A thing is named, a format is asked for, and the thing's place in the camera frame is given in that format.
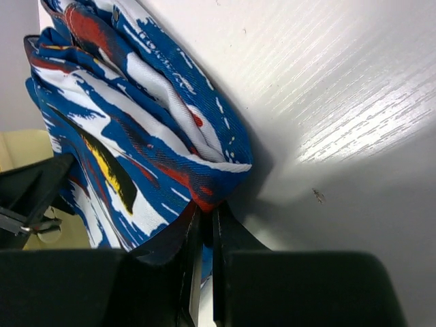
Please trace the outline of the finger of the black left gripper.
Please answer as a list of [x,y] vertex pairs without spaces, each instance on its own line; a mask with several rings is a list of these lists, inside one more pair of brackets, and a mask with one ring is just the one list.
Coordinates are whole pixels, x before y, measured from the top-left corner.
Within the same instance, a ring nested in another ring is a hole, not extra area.
[[74,162],[64,154],[1,173],[2,249],[22,249],[30,235],[59,230],[62,220],[46,216],[50,207],[75,214],[60,194]]

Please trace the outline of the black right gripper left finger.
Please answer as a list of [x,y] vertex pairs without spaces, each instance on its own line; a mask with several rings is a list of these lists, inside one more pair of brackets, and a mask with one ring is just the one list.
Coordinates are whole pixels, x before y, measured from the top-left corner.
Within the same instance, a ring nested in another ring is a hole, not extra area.
[[1,252],[2,326],[195,326],[200,209],[131,252]]

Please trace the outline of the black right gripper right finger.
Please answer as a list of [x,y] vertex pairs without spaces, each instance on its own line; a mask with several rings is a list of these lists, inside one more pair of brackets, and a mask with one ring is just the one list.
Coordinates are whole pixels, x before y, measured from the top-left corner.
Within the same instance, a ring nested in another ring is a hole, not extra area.
[[214,210],[213,319],[218,326],[405,326],[384,265],[357,251],[273,251]]

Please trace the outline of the yellow hard-shell suitcase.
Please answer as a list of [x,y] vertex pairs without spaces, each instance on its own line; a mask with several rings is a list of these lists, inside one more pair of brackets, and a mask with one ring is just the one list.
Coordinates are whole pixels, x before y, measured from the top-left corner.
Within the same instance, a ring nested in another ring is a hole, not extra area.
[[47,132],[1,133],[1,249],[88,249],[82,219],[60,191],[75,158],[54,155]]

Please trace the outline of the blue white red patterned cloth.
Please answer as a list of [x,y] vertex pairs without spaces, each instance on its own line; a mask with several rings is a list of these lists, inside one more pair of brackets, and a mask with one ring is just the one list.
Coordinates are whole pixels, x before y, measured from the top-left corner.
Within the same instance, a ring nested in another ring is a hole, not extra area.
[[61,195],[93,248],[131,251],[189,202],[204,212],[249,175],[245,126],[137,1],[43,1],[24,40],[27,90],[53,152],[75,157]]

